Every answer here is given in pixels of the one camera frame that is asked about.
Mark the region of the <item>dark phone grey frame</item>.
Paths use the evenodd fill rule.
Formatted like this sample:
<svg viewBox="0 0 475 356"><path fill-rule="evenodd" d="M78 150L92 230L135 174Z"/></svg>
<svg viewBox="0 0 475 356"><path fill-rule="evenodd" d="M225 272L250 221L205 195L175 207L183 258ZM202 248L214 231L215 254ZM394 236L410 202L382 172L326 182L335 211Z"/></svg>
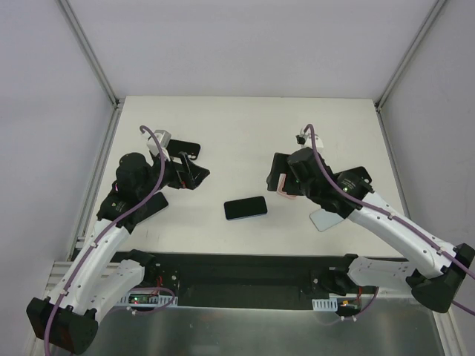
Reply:
<svg viewBox="0 0 475 356"><path fill-rule="evenodd" d="M132 223L138 225L167 207L168 200L162 192L158 192L131 215Z"/></svg>

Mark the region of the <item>blue phone black screen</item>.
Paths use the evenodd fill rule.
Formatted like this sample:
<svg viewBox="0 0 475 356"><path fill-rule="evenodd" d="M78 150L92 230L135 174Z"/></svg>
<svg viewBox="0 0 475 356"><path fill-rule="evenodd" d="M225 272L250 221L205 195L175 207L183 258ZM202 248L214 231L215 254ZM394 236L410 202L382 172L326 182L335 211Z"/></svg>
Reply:
<svg viewBox="0 0 475 356"><path fill-rule="evenodd" d="M227 201L224 202L223 207L227 220L257 217L268 213L266 200L263 196Z"/></svg>

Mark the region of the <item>pink phone case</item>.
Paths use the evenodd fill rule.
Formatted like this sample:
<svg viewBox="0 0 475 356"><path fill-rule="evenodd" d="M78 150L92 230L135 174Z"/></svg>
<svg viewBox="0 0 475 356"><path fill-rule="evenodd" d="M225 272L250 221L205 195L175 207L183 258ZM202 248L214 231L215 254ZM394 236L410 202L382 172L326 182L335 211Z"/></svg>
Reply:
<svg viewBox="0 0 475 356"><path fill-rule="evenodd" d="M288 194L288 193L284 192L285 182L286 182L286 174L280 174L279 181L278 181L277 193L282 197L285 197L285 198L290 199L290 200L294 200L296 198L295 195L291 195L291 194Z"/></svg>

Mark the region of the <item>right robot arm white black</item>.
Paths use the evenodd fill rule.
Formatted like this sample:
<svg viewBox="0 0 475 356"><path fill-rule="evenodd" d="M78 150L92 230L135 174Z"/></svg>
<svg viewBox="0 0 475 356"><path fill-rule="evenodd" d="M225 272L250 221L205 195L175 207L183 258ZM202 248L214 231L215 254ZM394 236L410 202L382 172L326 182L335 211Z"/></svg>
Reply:
<svg viewBox="0 0 475 356"><path fill-rule="evenodd" d="M327 272L322 286L343 295L358 286L405 291L433 312L445 313L474 260L474 249L452 245L395 211L372 185L367 170L355 167L333 172L320 154L302 148L293 154L276 153L266 179L268 191L305 196L320 206L310 219L318 231L344 220L365 228L403 256L397 263L347 255L348 267Z"/></svg>

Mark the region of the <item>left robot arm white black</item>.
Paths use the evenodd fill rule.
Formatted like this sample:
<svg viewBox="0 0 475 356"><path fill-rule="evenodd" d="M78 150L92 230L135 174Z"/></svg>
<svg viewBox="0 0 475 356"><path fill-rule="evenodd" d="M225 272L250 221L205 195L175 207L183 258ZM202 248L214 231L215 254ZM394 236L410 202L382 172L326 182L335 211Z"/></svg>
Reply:
<svg viewBox="0 0 475 356"><path fill-rule="evenodd" d="M91 236L68 271L48 296L34 297L26 312L35 335L72 354L84 353L92 344L102 318L134 287L156 288L160 273L155 256L130 251L118 270L102 278L118 248L139 223L164 207L161 188L196 189L210 174L185 153L180 161L156 155L152 163L140 153L119 160L116 179L103 200Z"/></svg>

